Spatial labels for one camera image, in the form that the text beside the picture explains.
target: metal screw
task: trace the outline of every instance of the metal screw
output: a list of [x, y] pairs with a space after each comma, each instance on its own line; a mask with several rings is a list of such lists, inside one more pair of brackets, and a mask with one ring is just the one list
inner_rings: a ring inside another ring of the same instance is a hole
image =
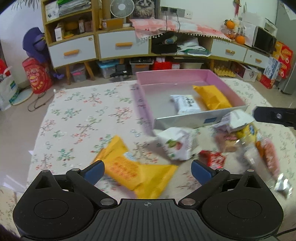
[[104, 198], [101, 200], [101, 204], [104, 205], [104, 206], [110, 206], [112, 205], [113, 203], [115, 203], [115, 201], [111, 198]]
[[184, 198], [182, 201], [181, 201], [182, 204], [186, 205], [186, 206], [192, 206], [195, 204], [195, 200], [192, 199], [192, 198]]

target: black plug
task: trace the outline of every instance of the black plug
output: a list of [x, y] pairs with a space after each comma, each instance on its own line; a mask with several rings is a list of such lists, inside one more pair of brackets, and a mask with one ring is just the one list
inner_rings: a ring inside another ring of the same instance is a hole
[[170, 9], [170, 12], [171, 12], [171, 13], [177, 13], [177, 9], [176, 9], [176, 8], [171, 8], [171, 9]]
[[161, 11], [162, 11], [162, 12], [166, 12], [166, 11], [168, 11], [168, 7], [161, 7]]

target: blue lid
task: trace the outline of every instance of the blue lid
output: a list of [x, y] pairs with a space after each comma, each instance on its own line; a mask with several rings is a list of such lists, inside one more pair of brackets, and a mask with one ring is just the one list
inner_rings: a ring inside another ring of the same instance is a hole
[[119, 59], [114, 59], [111, 61], [97, 61], [97, 64], [101, 69], [105, 69], [119, 64]]

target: refrigerator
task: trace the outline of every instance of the refrigerator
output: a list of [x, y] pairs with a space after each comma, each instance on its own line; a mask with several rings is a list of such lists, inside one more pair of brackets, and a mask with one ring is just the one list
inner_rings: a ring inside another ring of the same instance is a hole
[[293, 94], [296, 91], [296, 19], [290, 20], [283, 3], [281, 1], [278, 2], [278, 13], [276, 18], [278, 32], [276, 38], [294, 51], [290, 74], [286, 79], [280, 81], [278, 88], [283, 93]]

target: ribbed black surface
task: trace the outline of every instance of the ribbed black surface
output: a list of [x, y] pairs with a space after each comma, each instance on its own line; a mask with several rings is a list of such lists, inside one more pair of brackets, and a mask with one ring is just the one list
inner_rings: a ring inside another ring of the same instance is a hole
[[[194, 210], [173, 200], [122, 200], [102, 210], [94, 222], [65, 241], [221, 241], [230, 240], [210, 230]], [[276, 241], [274, 237], [265, 241]]]

